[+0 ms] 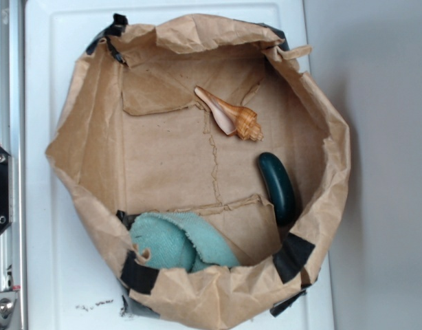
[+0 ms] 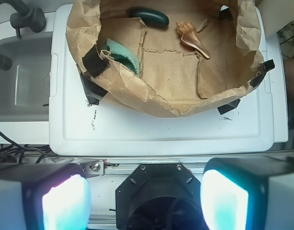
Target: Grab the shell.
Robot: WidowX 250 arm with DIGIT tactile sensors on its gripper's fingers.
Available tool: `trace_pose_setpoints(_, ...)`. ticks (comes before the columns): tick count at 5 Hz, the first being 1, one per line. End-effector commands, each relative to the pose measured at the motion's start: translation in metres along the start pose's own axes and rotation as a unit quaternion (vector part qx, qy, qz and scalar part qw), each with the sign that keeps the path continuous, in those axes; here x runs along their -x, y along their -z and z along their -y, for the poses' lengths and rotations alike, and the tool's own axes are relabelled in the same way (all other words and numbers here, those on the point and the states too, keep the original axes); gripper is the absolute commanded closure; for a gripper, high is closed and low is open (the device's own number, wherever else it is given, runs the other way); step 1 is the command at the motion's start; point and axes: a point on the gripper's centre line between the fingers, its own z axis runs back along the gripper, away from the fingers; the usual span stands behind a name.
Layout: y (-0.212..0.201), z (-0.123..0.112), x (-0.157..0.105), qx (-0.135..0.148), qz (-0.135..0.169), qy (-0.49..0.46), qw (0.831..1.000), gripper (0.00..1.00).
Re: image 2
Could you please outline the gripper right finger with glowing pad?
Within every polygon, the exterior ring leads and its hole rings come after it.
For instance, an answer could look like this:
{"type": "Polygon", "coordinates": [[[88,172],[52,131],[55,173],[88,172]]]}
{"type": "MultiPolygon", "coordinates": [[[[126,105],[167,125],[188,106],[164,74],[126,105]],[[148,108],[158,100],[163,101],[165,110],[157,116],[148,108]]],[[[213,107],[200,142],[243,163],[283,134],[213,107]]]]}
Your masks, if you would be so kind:
{"type": "Polygon", "coordinates": [[[294,230],[294,157],[212,158],[200,199],[211,230],[294,230]]]}

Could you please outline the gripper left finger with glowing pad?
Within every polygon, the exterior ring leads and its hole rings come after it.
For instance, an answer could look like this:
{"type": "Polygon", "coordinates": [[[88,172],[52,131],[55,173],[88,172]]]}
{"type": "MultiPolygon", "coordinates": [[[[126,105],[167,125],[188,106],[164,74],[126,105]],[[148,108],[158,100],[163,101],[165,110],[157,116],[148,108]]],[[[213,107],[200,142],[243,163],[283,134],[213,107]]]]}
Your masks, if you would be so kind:
{"type": "Polygon", "coordinates": [[[85,230],[90,212],[78,164],[0,164],[0,230],[85,230]]]}

